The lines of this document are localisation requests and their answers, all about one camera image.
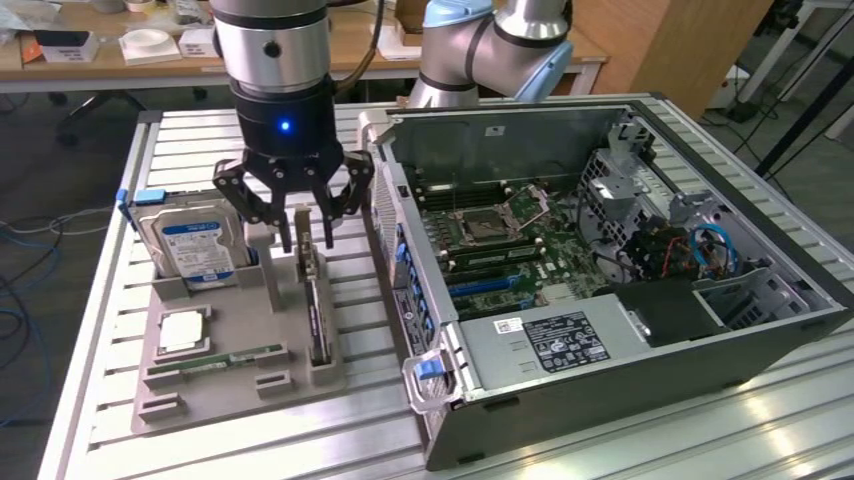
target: circuit board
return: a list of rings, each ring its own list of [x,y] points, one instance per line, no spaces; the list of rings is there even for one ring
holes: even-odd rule
[[[563,207],[535,185],[503,203],[422,218],[461,320],[589,298],[609,285]]]

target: blue label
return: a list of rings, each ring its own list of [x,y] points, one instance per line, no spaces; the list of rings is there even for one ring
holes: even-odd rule
[[[191,223],[190,225],[172,225],[163,228],[166,235],[179,235],[182,233],[206,232],[219,230],[219,222]]]
[[[216,280],[223,280],[231,277],[235,272],[223,272],[223,273],[211,273],[208,275],[199,275],[196,277],[190,277],[186,280],[188,282],[215,282]]]

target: gray carpet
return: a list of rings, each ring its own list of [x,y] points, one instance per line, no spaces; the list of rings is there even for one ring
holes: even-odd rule
[[[772,41],[769,38],[753,41],[742,57],[749,70],[758,65]],[[804,51],[804,47],[793,46],[770,76],[772,80]],[[796,99],[777,108],[780,119],[769,120],[752,140],[752,146],[760,155],[765,155],[772,149],[838,68],[840,65],[832,61],[822,61]],[[382,88],[373,87],[371,100],[394,99],[397,88],[393,85],[390,91],[383,92]],[[158,110],[231,106],[226,88],[211,88],[208,92],[210,97],[204,102],[194,100],[188,88],[144,91],[136,93],[136,96],[150,108]],[[770,101],[773,97],[773,94],[768,95],[766,100]],[[80,133],[80,145],[74,149],[63,148],[54,142],[54,125],[70,111],[71,105],[84,98],[84,94],[71,94],[70,106],[55,107],[44,94],[34,94],[16,112],[0,116],[0,219],[10,221],[31,215],[58,216],[112,203],[136,113],[123,103],[111,102],[79,124],[76,131]],[[830,122],[853,99],[854,85],[849,85],[801,142],[812,136],[816,129]],[[12,100],[20,102],[22,95],[14,95]],[[0,109],[7,107],[6,103],[0,104]],[[709,118],[716,123],[725,121],[712,112]],[[744,125],[733,124],[733,128],[746,134],[756,121],[758,120]],[[726,127],[710,127],[710,131],[725,145],[738,145],[740,140]],[[746,149],[740,156],[746,162],[756,164]],[[850,188],[854,180],[854,153],[821,137],[780,175],[780,179],[804,211],[844,245],[854,249],[854,222],[850,213],[850,206],[854,205],[854,188]],[[68,229],[92,228],[104,222],[106,216],[95,215],[74,221]],[[20,225],[19,228],[38,225],[35,222]],[[46,234],[27,237],[27,240],[50,243],[54,238]],[[6,480],[31,479],[38,472],[102,242],[103,232],[63,238],[62,261],[56,272],[38,288],[26,291],[23,295],[30,313],[44,333],[55,383],[44,402],[23,417],[27,420],[24,425],[0,429],[0,478]],[[0,274],[14,276],[40,253],[0,239]],[[11,306],[8,299],[0,298],[0,307]],[[0,318],[0,332],[7,331],[10,324],[7,318]],[[0,342],[0,361],[11,354],[15,345],[15,340]],[[27,404],[40,391],[43,372],[44,363],[31,344],[22,358],[7,369],[0,370],[0,419]]]

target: motherboard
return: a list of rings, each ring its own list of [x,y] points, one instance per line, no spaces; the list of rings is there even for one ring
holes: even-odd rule
[[[421,189],[427,237],[461,320],[589,298],[609,285],[543,186]]]

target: hard drive label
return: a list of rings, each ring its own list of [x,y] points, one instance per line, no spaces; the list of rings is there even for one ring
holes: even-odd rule
[[[585,312],[527,322],[525,333],[549,373],[611,358]]]
[[[218,280],[234,274],[228,248],[219,243],[219,222],[172,225],[163,228],[163,236],[175,267],[187,281],[215,287]]]

